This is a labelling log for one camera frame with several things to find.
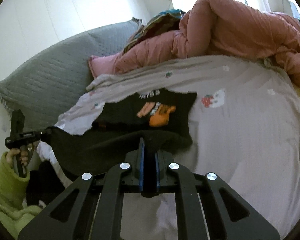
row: triangular cutout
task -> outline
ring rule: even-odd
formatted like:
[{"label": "triangular cutout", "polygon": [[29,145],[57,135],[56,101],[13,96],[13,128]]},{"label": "triangular cutout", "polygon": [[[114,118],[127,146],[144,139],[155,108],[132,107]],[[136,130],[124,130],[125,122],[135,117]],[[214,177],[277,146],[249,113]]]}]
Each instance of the triangular cutout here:
[{"label": "triangular cutout", "polygon": [[249,216],[249,211],[242,206],[225,188],[219,190],[223,202],[226,205],[230,220],[237,222]]},{"label": "triangular cutout", "polygon": [[79,194],[79,190],[75,189],[66,197],[51,213],[50,217],[62,223],[66,223],[69,219],[72,207]]}]

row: person's arm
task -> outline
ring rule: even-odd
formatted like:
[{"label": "person's arm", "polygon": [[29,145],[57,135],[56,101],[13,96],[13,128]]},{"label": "person's arm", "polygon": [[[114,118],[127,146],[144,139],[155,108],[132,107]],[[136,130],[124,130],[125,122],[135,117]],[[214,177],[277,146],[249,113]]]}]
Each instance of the person's arm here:
[{"label": "person's arm", "polygon": [[[13,157],[20,150],[12,149],[4,153],[0,160],[0,204],[22,209],[22,202],[26,195],[26,187],[30,179],[27,171],[25,178],[20,178],[13,170]],[[27,164],[27,152],[21,153],[22,163]]]}]

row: person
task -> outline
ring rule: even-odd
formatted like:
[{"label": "person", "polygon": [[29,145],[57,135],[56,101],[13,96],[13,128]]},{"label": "person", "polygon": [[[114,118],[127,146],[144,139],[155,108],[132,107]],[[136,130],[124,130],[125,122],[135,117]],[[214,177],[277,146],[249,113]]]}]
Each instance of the person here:
[{"label": "person", "polygon": [[37,205],[23,208],[27,185],[30,180],[30,172],[26,168],[25,178],[19,177],[13,169],[13,158],[21,154],[20,160],[23,166],[28,165],[28,152],[19,149],[11,149],[2,154],[0,159],[0,222],[15,238],[42,210]]}]

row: bed sheet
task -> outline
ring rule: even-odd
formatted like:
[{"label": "bed sheet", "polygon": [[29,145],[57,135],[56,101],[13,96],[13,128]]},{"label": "bed sheet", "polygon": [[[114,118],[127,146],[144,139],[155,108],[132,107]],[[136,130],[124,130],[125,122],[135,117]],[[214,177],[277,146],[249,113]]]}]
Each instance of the bed sheet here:
[{"label": "bed sheet", "polygon": [[[82,134],[105,102],[161,87],[198,93],[189,114],[194,143],[180,150],[175,161],[198,174],[218,174],[283,239],[300,218],[300,99],[282,69],[235,57],[204,56],[101,75],[56,126]],[[38,152],[68,185],[51,148],[40,143]],[[173,194],[152,199],[125,194],[121,230],[125,240],[177,239]]]}]

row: striped blanket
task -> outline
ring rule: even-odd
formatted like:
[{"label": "striped blanket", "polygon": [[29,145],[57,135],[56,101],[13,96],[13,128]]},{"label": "striped blanket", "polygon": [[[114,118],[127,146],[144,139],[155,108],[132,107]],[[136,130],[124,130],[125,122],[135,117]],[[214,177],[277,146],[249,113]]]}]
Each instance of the striped blanket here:
[{"label": "striped blanket", "polygon": [[162,33],[178,30],[179,22],[186,13],[180,9],[163,11],[153,17],[146,26],[140,28],[130,37],[123,53],[129,51],[133,46],[144,41],[145,39],[160,35]]}]

